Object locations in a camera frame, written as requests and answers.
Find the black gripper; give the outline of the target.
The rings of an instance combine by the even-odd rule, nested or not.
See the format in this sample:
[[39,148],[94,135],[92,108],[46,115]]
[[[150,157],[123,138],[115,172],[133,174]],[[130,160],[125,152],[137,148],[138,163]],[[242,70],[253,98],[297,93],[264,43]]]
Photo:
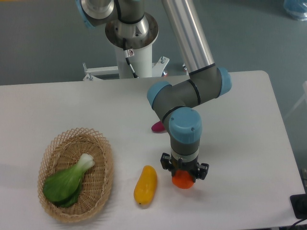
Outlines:
[[176,160],[173,155],[170,156],[167,153],[163,153],[160,159],[160,163],[164,170],[168,170],[169,172],[171,172],[172,177],[174,177],[177,170],[182,170],[192,173],[192,180],[194,183],[198,179],[204,180],[209,171],[209,164],[207,163],[199,164],[198,157],[189,162],[182,161],[179,167],[178,160]]

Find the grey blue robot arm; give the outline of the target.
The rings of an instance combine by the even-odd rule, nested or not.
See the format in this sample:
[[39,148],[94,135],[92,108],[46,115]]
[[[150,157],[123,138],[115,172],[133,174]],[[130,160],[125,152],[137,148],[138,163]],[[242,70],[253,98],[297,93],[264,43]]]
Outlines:
[[[83,22],[93,28],[104,24],[114,46],[120,78],[148,78],[154,74],[152,45],[159,29],[154,17],[146,13],[142,0],[78,0]],[[176,36],[189,79],[176,85],[155,83],[147,99],[170,136],[171,152],[160,159],[172,174],[173,183],[186,179],[203,180],[209,166],[198,162],[202,133],[201,116],[195,106],[218,98],[232,87],[231,76],[215,65],[194,3],[165,0],[166,11]]]

